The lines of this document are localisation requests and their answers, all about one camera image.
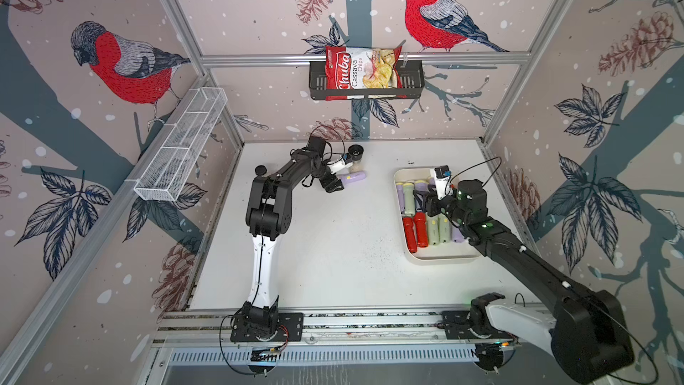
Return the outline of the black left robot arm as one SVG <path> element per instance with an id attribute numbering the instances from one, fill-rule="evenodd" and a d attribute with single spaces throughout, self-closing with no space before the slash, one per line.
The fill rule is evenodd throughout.
<path id="1" fill-rule="evenodd" d="M 307 178 L 324 179 L 332 172 L 324 159 L 329 142 L 312 135 L 305 147 L 290 153 L 289 161 L 272 174 L 255 168 L 248 198 L 246 224 L 254 245 L 254 267 L 249 296 L 242 307 L 247 325 L 274 334 L 278 328 L 278 301 L 274 278 L 279 238 L 290 228 L 292 195 Z"/>

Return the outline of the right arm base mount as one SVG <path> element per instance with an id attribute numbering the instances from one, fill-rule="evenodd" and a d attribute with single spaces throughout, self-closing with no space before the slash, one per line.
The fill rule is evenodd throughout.
<path id="1" fill-rule="evenodd" d="M 486 308 L 500 299 L 505 296 L 490 292 L 472 299 L 468 310 L 443 311 L 439 328 L 445 331 L 447 340 L 515 340 L 513 334 L 494 328 L 486 314 Z"/>

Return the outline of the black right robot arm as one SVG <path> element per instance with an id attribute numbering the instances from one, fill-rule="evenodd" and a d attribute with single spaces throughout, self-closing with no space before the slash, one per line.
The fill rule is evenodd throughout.
<path id="1" fill-rule="evenodd" d="M 479 180 L 463 180 L 450 194 L 420 191 L 422 210 L 451 221 L 482 256 L 523 283 L 547 308 L 542 314 L 495 292 L 472 299 L 468 322 L 478 337 L 507 333 L 553 356 L 576 383 L 589 384 L 632 365 L 635 354 L 622 306 L 607 291 L 595 292 L 529 251 L 487 208 Z"/>

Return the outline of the red flashlight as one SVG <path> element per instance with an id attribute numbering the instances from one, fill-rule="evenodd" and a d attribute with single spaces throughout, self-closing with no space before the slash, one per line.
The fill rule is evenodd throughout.
<path id="1" fill-rule="evenodd" d="M 406 246 L 411 254 L 418 252 L 418 240 L 415 232 L 415 224 L 412 217 L 403 217 L 404 235 Z"/>
<path id="2" fill-rule="evenodd" d="M 427 226 L 427 216 L 423 212 L 417 212 L 413 217 L 413 222 L 416 228 L 417 245 L 419 248 L 429 247 L 429 236 Z"/>

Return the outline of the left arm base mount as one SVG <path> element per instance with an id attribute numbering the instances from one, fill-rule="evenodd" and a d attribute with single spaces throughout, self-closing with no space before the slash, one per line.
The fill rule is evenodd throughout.
<path id="1" fill-rule="evenodd" d="M 230 341 L 300 342 L 303 328 L 304 314 L 281 312 L 277 299 L 272 306 L 263 308 L 246 301 L 234 316 Z"/>

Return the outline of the green flashlight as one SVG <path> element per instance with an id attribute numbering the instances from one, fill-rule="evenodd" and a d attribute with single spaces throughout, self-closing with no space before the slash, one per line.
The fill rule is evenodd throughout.
<path id="1" fill-rule="evenodd" d="M 404 214 L 408 217 L 413 217 L 416 214 L 415 205 L 415 184 L 411 181 L 403 183 L 404 193 Z"/>
<path id="2" fill-rule="evenodd" d="M 452 223 L 444 214 L 439 215 L 438 234 L 441 243 L 447 243 L 452 240 Z"/>
<path id="3" fill-rule="evenodd" d="M 441 242 L 439 223 L 440 220 L 438 216 L 427 217 L 427 238 L 429 239 L 429 245 L 438 245 Z"/>

